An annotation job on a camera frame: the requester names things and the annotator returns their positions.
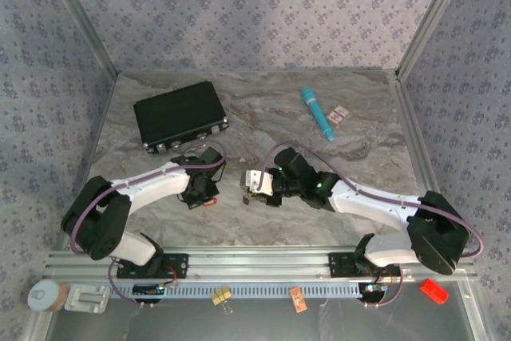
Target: teal marker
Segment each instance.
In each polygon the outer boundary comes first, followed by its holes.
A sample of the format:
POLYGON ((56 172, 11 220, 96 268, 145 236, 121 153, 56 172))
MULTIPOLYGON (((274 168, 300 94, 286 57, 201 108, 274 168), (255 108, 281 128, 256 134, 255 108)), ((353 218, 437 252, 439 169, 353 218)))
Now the teal marker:
POLYGON ((329 141, 334 140, 334 135, 332 135, 332 128, 330 124, 328 124, 327 118, 323 114, 321 107, 316 101, 316 96, 312 89, 309 87, 305 87, 302 89, 302 99, 305 101, 305 104, 309 106, 309 109, 312 112, 312 116, 316 119, 316 123, 318 123, 319 128, 323 131, 323 134, 327 137, 329 141))

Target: wall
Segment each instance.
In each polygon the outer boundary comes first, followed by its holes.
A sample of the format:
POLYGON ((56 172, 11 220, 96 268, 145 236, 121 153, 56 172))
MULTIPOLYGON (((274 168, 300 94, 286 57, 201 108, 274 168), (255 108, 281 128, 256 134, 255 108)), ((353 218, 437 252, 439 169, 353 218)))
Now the wall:
POLYGON ((81 0, 117 69, 395 68, 431 0, 81 0))
POLYGON ((61 0, 0 0, 0 339, 80 187, 110 81, 61 0))
POLYGON ((452 0, 406 79, 442 191, 476 224, 490 311, 511 339, 511 0, 452 0))

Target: orange packet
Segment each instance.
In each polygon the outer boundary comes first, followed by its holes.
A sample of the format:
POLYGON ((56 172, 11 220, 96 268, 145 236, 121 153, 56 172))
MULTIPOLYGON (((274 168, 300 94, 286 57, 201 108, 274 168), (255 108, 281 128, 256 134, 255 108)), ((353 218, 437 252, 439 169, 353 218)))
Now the orange packet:
POLYGON ((305 304, 305 299, 303 298, 300 287, 293 287, 289 290, 289 293, 291 294, 293 305, 295 305, 296 313, 307 310, 307 305, 305 304))

